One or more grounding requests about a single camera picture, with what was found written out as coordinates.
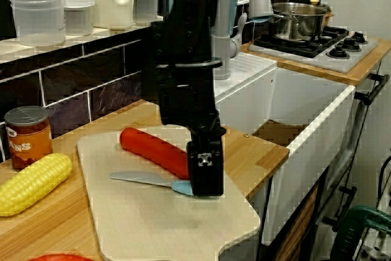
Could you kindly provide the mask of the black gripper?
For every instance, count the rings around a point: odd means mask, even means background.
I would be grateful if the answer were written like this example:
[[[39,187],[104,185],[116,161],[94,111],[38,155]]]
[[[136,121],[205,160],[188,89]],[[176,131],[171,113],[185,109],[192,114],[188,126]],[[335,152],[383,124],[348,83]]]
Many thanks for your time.
[[[156,66],[161,122],[191,132],[187,163],[193,195],[224,193],[224,157],[219,112],[215,105],[214,72],[221,61]]]

